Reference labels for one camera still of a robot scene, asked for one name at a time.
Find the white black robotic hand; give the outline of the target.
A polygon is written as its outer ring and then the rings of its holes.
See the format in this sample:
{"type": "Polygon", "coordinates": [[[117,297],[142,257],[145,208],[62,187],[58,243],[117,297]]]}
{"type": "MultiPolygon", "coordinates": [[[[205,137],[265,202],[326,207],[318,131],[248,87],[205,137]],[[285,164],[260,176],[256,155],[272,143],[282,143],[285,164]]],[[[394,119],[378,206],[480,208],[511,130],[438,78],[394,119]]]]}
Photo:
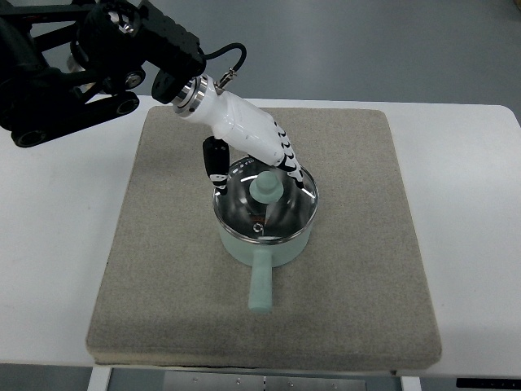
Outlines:
{"type": "Polygon", "coordinates": [[[173,105],[184,120],[211,128],[212,136],[203,144],[204,163],[218,194],[227,193],[230,147],[286,172],[299,189],[304,187],[302,168],[287,133],[267,112],[218,90],[206,75],[183,87],[173,105]]]}

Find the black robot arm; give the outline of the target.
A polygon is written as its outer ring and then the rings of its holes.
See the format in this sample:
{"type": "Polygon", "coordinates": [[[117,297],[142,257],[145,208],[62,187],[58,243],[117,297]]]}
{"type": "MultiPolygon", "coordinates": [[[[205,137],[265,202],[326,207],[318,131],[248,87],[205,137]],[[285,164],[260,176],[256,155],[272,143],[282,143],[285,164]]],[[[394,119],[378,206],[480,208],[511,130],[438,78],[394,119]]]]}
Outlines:
{"type": "Polygon", "coordinates": [[[199,39],[151,2],[1,4],[1,126],[34,147],[133,112],[145,63],[172,101],[206,62],[199,39]]]}

